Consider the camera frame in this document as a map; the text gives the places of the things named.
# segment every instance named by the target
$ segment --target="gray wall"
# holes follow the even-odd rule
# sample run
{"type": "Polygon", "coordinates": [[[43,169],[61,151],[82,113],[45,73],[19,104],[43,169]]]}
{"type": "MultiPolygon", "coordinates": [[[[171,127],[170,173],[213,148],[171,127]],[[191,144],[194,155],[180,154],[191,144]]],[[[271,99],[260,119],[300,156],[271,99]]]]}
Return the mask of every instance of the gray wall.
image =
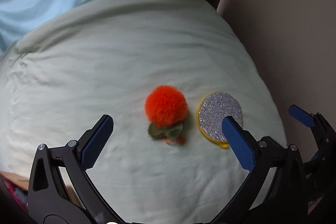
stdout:
{"type": "Polygon", "coordinates": [[[218,11],[268,86],[288,144],[309,160],[313,136],[287,110],[319,111],[336,128],[336,0],[221,0],[218,11]]]}

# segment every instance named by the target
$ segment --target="fluffy orange ball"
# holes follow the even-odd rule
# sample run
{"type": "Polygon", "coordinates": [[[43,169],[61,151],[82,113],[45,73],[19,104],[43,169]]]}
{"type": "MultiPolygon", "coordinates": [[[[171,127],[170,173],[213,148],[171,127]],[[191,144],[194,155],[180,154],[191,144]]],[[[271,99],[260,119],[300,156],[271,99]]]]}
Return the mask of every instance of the fluffy orange ball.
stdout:
{"type": "Polygon", "coordinates": [[[170,85],[155,88],[145,102],[148,120],[159,128],[183,121],[187,112],[188,105],[183,94],[170,85]]]}

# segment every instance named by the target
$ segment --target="silver bolt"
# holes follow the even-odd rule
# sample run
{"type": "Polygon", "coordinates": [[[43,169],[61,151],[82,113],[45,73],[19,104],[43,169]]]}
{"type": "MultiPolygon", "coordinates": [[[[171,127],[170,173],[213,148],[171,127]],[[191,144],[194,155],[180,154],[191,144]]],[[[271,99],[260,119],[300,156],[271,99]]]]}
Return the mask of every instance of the silver bolt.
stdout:
{"type": "Polygon", "coordinates": [[[297,150],[297,146],[294,145],[294,144],[291,144],[290,149],[293,150],[293,151],[296,151],[297,150]]]}
{"type": "Polygon", "coordinates": [[[267,143],[264,142],[264,141],[260,141],[258,144],[259,144],[260,147],[266,147],[267,146],[267,143]]]}
{"type": "Polygon", "coordinates": [[[44,148],[45,148],[45,144],[44,144],[44,143],[41,143],[41,144],[37,147],[38,150],[43,150],[44,148]]]}
{"type": "Polygon", "coordinates": [[[70,146],[70,147],[73,147],[73,146],[75,146],[76,144],[77,144],[77,141],[76,141],[76,140],[71,140],[71,141],[68,142],[68,146],[70,146]]]}

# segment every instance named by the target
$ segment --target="silver glittery sponge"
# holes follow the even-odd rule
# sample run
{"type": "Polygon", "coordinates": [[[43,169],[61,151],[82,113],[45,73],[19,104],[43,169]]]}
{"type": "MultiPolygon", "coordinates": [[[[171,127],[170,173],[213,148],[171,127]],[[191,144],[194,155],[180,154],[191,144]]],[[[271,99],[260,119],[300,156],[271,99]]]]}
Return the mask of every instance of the silver glittery sponge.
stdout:
{"type": "Polygon", "coordinates": [[[222,133],[222,121],[232,116],[243,126],[243,116],[239,102],[226,92],[214,92],[203,100],[199,112],[198,122],[201,129],[216,141],[226,141],[222,133]]]}

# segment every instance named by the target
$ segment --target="blue gripper pad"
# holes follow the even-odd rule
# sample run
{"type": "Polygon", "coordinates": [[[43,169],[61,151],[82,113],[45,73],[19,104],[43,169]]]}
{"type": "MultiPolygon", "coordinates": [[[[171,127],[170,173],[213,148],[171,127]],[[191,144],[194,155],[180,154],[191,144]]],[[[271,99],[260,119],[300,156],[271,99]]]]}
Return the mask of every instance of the blue gripper pad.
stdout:
{"type": "Polygon", "coordinates": [[[81,165],[83,170],[92,168],[106,142],[113,132],[113,119],[111,116],[105,118],[100,126],[95,130],[91,139],[81,151],[81,165]]]}
{"type": "Polygon", "coordinates": [[[241,167],[252,171],[255,166],[254,150],[248,145],[244,137],[240,134],[238,128],[225,117],[222,122],[222,133],[229,142],[229,145],[235,153],[241,167]]]}
{"type": "Polygon", "coordinates": [[[289,115],[291,115],[294,119],[298,120],[302,124],[304,124],[306,127],[314,127],[314,117],[309,115],[307,112],[305,112],[303,109],[299,108],[296,105],[290,106],[289,115]]]}

